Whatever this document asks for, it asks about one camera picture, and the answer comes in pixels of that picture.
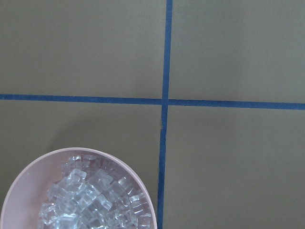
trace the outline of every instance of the bowl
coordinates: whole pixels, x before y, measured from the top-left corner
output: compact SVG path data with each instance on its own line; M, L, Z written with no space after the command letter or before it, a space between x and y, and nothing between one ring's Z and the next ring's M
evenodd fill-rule
M61 165L74 155L101 155L124 168L144 193L152 213L151 228L157 229L156 216L148 191L138 175L124 162L107 153L88 148L64 148L47 153L30 163L12 183L1 212L0 229L36 229L39 211L51 184L62 179Z

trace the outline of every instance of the vertical blue tape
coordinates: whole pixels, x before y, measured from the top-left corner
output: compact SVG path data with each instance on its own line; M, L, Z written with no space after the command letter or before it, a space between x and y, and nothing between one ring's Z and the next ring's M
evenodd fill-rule
M159 183L158 183L158 208L157 208L158 229L163 229L166 131L167 131L168 91L169 91L169 78L170 78L170 58L171 58L171 38L172 38L172 10L173 10L173 0L167 0L164 64L163 64L162 113L161 113L162 130L160 133L160 155L159 155Z

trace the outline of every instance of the bowl rim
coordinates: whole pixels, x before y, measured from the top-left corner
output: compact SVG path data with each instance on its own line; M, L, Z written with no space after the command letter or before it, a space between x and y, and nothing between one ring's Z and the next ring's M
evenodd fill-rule
M32 167L34 164L36 164L37 162L41 161L42 159L44 159L45 157L48 157L48 156L51 156L51 155L54 155L54 154L57 154L57 153L62 153L62 152L65 152L65 151L85 151L85 152L88 152L88 153L95 153L95 154L99 154L99 155L102 155L114 162L116 162L117 164L119 164L121 167L123 167L133 178L134 180L137 182L137 184L140 186L141 190L144 192L145 194L145 197L148 201L148 205L149 205L149 208L152 212L152 220L153 220L153 227L154 229L157 229L157 219L156 219L156 215L155 215L155 212L154 212L154 208L153 208L153 203L152 203L152 200L149 196L149 193L144 185L144 183L142 182L142 180L140 179L140 177L135 173L135 171L133 171L132 168L130 168L125 162L121 161L120 159L118 159L117 157L113 156L113 155L110 155L110 154L107 154L103 151L99 151L99 150L95 150L95 149L90 149L90 148L84 148L84 147L69 147L69 148L62 148L62 149L57 149L57 150L54 150L54 151L51 151L49 153L46 153L40 157L38 157L37 159L35 159L34 161L32 161L31 163L29 163L19 174L18 176L15 178L15 180L13 181L12 185L10 186L7 194L6 194L6 197L4 199L4 202L3 202L3 206L2 206L2 211L1 211L1 216L0 216L0 229L4 229L3 227L3 216L4 216L4 212L5 212L5 209L6 209L6 205L8 203L8 199L10 197L10 194L12 192L12 190L14 189L16 183L19 181L19 179L23 176L23 174L25 174L27 172L27 170Z

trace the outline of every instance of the horizontal blue tape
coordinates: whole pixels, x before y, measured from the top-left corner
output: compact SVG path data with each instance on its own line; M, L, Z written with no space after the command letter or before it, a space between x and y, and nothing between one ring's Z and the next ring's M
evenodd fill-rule
M32 101L79 102L79 103L101 103L101 104L149 104L149 105L162 104L162 99L32 95L32 94L0 94L0 100L32 100Z
M168 101L168 105L172 105L172 106L173 105L175 105L175 106L211 106L211 107L305 110L305 104L270 103L270 102L244 102L244 101L170 99Z
M145 98L32 95L32 94L0 94L0 100L29 100L29 101L32 100L32 101L54 101L54 102L79 102L79 103L101 103L101 104L148 104L148 105L162 105L162 101L163 101L162 99L145 99ZM305 110L305 104L299 104L299 103L270 103L270 102L245 102L245 101L169 99L168 105Z

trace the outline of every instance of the blue line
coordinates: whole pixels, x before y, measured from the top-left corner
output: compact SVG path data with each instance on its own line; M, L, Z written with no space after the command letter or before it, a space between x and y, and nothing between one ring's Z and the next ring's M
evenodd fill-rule
M168 105L176 106L211 106L211 107L237 107L261 109L289 109L305 110L305 104L297 103L270 103L270 102L245 102L245 101L214 101L214 100L180 100L170 99Z
M166 131L167 131L168 91L169 91L169 79L170 79L171 39L172 39L172 10L173 10L173 0L167 0L165 43L164 43L164 64L163 64L162 112L161 112L162 130L160 133L160 155L159 155L159 182L158 182L158 209L157 209L158 229L163 228Z
M0 100L29 100L29 101L79 102L79 103L101 103L101 104L149 104L149 105L162 104L162 99L33 95L33 94L0 94Z
M89 97L89 96L32 95L32 94L0 94L0 100L79 102L79 103L101 103L101 104L148 104L148 105L168 104L170 106L207 106L207 107L305 110L305 104L299 104L299 103L184 100L184 99L167 100L166 98L146 99L146 98Z

